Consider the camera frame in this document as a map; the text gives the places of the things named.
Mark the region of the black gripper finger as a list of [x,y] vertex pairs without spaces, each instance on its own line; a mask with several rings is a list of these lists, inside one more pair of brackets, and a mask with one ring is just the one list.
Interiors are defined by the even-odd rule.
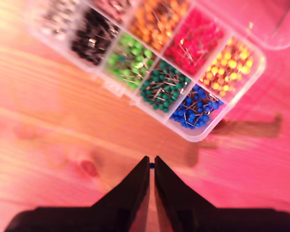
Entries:
[[143,157],[111,191],[92,205],[95,232],[128,232],[146,196],[150,175],[149,157]]
[[155,186],[174,232],[204,232],[204,212],[215,209],[162,160],[155,157]]

